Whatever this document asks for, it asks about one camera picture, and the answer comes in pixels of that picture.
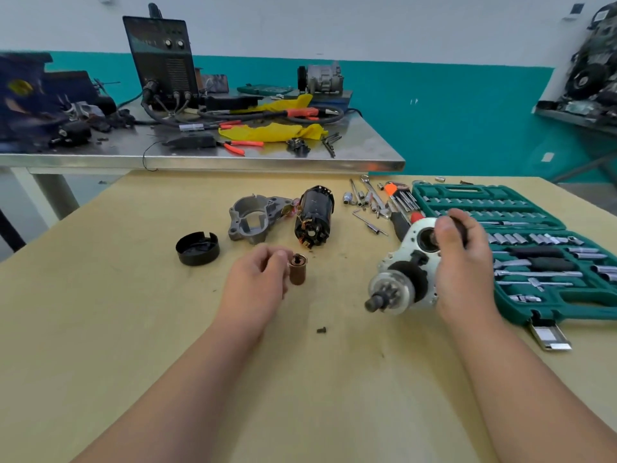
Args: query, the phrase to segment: forearm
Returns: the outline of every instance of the forearm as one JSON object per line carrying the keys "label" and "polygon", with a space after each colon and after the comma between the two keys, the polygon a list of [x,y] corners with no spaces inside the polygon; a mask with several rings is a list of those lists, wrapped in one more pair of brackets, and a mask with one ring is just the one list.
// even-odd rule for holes
{"label": "forearm", "polygon": [[251,344],[210,327],[74,461],[205,461]]}
{"label": "forearm", "polygon": [[451,332],[501,461],[615,461],[613,430],[501,318],[460,322]]}

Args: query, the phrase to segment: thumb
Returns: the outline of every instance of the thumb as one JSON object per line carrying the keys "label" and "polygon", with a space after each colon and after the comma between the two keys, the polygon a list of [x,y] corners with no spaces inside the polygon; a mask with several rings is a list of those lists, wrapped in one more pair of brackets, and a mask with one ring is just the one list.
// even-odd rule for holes
{"label": "thumb", "polygon": [[442,257],[459,257],[465,253],[459,230],[449,216],[442,216],[437,219],[435,223],[435,237],[437,238],[437,245],[439,245]]}
{"label": "thumb", "polygon": [[282,280],[284,276],[289,275],[289,256],[285,250],[277,250],[272,254],[264,274],[275,280]]}

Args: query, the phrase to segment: teal wall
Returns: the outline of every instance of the teal wall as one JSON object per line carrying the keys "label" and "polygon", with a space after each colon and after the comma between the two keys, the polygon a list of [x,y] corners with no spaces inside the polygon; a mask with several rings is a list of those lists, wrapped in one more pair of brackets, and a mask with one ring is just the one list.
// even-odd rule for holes
{"label": "teal wall", "polygon": [[[129,53],[51,53],[49,69],[86,69],[101,81],[121,81],[108,87],[116,100],[139,92]],[[226,74],[236,87],[295,85],[297,67],[315,60],[196,56],[194,62],[205,73]],[[552,68],[385,61],[342,61],[341,68],[352,106],[405,158],[405,173],[551,178],[589,162],[585,149],[617,147],[531,114]],[[555,153],[550,163],[541,162],[546,152]],[[577,180],[604,177],[591,171]]]}

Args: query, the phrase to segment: toolbox latch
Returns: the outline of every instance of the toolbox latch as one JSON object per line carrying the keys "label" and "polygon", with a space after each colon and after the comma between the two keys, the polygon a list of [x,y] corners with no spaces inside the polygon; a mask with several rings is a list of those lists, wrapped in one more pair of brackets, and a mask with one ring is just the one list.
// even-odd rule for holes
{"label": "toolbox latch", "polygon": [[572,350],[572,343],[568,341],[555,320],[543,319],[539,312],[534,311],[528,327],[542,349],[547,351]]}

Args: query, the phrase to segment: yellow cloth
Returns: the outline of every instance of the yellow cloth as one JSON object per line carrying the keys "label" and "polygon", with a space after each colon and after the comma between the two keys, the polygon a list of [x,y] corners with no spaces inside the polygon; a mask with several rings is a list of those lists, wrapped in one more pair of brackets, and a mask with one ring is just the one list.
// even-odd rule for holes
{"label": "yellow cloth", "polygon": [[247,110],[234,110],[232,113],[240,112],[259,112],[260,110],[268,110],[269,112],[280,112],[281,110],[287,110],[288,108],[305,108],[309,106],[310,101],[313,99],[312,94],[301,94],[297,99],[282,99],[268,102],[264,105],[258,105],[256,107],[248,108]]}
{"label": "yellow cloth", "polygon": [[219,134],[233,141],[264,141],[276,142],[287,141],[292,138],[321,139],[322,134],[327,134],[320,124],[314,123],[303,128],[302,125],[283,125],[271,123],[268,126],[251,128],[247,125],[235,126],[228,130],[221,130]]}

